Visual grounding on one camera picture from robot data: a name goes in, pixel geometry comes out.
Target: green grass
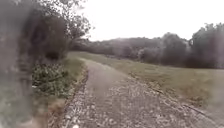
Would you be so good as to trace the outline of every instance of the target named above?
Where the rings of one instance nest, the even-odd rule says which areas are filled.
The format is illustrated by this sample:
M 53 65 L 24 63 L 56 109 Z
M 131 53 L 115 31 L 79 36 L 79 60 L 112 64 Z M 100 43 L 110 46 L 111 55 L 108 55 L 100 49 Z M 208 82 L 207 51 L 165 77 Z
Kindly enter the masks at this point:
M 215 86 L 214 74 L 216 79 L 217 76 L 224 76 L 222 70 L 159 66 L 85 52 L 70 53 L 69 56 L 83 57 L 109 65 L 144 81 L 153 89 L 161 90 L 164 94 L 202 108 L 207 105 L 211 98 L 211 92 Z

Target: foliage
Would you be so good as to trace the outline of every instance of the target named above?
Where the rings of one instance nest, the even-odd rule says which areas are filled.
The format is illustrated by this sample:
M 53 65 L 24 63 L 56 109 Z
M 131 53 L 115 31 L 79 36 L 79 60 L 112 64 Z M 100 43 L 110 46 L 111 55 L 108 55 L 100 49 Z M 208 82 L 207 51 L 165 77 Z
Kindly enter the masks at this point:
M 224 68 L 224 24 L 207 24 L 192 39 L 166 33 L 161 38 L 126 38 L 73 45 L 73 50 L 114 55 L 154 64 L 190 68 Z

